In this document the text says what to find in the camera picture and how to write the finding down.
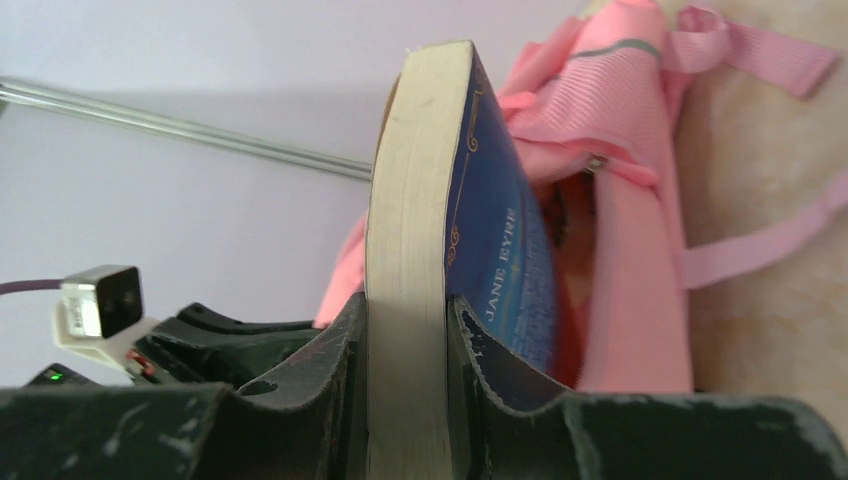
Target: silver rod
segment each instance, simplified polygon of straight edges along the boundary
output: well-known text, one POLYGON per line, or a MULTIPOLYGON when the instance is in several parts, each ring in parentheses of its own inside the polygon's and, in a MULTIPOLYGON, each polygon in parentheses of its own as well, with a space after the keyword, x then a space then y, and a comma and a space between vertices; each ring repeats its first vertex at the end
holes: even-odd
POLYGON ((0 78, 0 101, 157 133, 283 163, 371 181, 371 165, 280 145, 198 123, 0 78))

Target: pink fabric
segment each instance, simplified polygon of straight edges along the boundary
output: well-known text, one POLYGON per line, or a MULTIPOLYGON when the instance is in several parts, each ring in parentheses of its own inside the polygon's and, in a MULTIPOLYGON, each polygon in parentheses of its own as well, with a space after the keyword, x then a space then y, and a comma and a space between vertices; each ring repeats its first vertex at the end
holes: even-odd
POLYGON ((848 171, 794 216, 759 232, 696 247, 683 253, 687 288, 700 288, 766 267, 806 245, 848 206, 848 171))
POLYGON ((351 295, 362 291, 365 284, 365 223, 368 213, 362 216, 345 240, 330 286, 315 316, 315 328, 325 328, 339 315, 351 295))
MULTIPOLYGON (((693 75, 726 62, 803 97, 836 54, 725 22, 706 7, 689 7, 678 20, 680 30, 666 33, 653 0, 615 0, 526 47, 499 92, 534 185, 580 171, 586 152, 609 158, 596 174, 597 262, 581 390, 691 390, 684 289, 788 255, 848 203, 843 176, 785 224, 685 251, 672 133, 693 75)), ((317 326, 361 288, 364 225, 346 242, 317 326)))

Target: blue book cover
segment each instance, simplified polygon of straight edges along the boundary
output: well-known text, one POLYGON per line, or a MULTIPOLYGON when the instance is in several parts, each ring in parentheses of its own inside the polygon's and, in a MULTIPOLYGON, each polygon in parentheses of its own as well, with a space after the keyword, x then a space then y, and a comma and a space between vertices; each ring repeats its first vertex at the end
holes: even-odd
POLYGON ((551 373, 559 316, 545 222, 473 57, 448 197, 446 293, 464 295, 492 336, 551 373))

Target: purple cable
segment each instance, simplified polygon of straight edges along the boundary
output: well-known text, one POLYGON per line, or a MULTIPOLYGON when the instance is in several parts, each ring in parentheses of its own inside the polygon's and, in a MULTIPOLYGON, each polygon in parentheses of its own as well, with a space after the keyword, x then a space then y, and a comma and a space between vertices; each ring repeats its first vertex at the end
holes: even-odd
POLYGON ((36 290, 58 290, 61 286, 61 280, 23 280, 20 282, 0 283, 0 295, 34 292, 36 290))

